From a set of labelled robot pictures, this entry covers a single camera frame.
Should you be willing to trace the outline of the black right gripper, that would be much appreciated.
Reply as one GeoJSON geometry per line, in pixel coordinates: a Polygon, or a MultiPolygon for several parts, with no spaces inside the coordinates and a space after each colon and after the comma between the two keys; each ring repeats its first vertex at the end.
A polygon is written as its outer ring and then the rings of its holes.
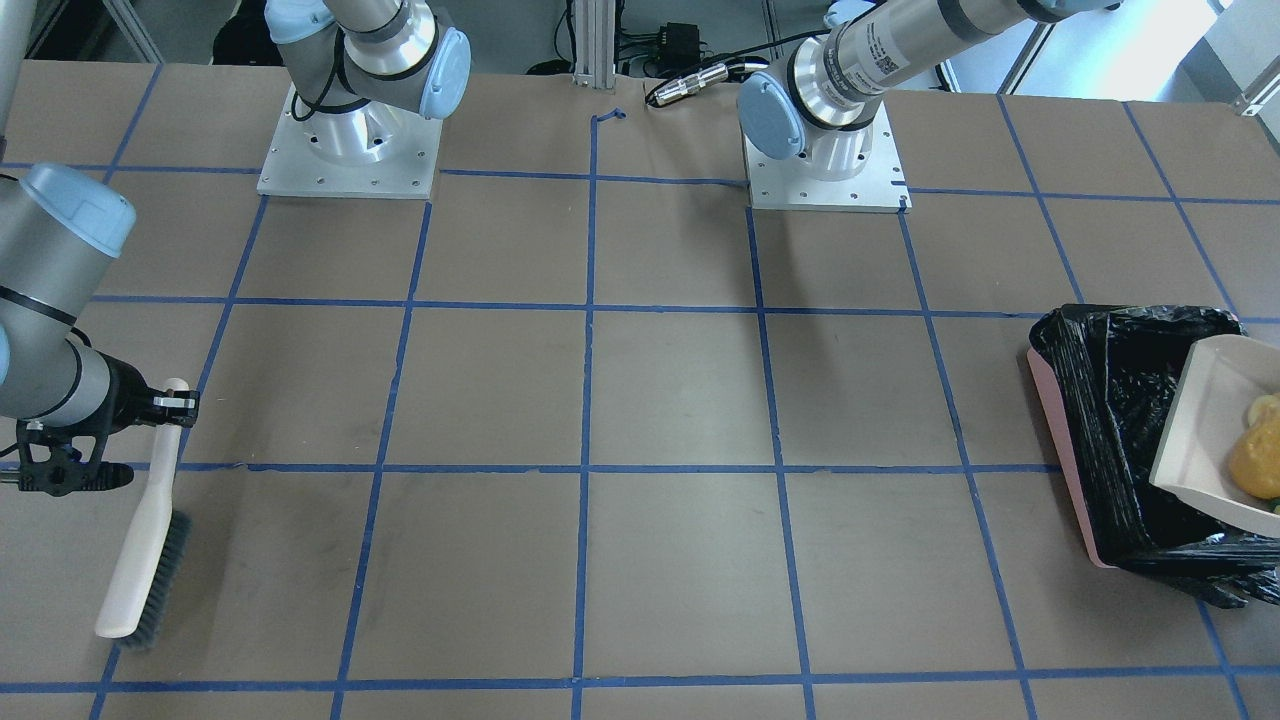
{"type": "Polygon", "coordinates": [[[161,393],[128,363],[91,350],[82,350],[81,356],[79,387],[90,389],[92,410],[79,421],[81,436],[101,439],[138,425],[192,428],[198,420],[200,392],[161,393]]]}

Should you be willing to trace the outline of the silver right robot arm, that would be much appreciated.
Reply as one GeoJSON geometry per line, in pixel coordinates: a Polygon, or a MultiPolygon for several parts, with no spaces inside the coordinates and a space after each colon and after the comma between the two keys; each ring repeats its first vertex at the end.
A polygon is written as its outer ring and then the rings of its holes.
{"type": "MultiPolygon", "coordinates": [[[[468,36],[426,1],[268,1],[292,94],[260,186],[285,158],[369,181],[422,170],[472,68],[468,36]]],[[[3,415],[56,438],[134,425],[192,427],[198,395],[155,389],[129,364],[72,338],[136,220],[132,204],[54,163],[3,178],[3,415]]]]}

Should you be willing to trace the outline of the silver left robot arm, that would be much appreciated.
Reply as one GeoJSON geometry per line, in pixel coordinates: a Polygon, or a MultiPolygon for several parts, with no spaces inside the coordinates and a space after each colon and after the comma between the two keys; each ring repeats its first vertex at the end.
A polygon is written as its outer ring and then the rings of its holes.
{"type": "Polygon", "coordinates": [[[1024,22],[1053,24],[1102,1],[884,1],[748,77],[739,120],[751,146],[822,181],[851,179],[884,94],[1024,22]]]}

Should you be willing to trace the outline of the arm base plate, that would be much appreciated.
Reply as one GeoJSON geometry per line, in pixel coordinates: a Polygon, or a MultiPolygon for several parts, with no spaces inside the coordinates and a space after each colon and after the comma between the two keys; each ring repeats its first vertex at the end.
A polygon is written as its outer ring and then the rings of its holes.
{"type": "Polygon", "coordinates": [[[751,205],[778,211],[905,213],[913,201],[887,105],[854,133],[815,135],[803,154],[768,158],[742,140],[751,205]]]}
{"type": "Polygon", "coordinates": [[[298,199],[428,200],[443,120],[371,102],[346,114],[297,120],[289,87],[256,190],[298,199]]]}

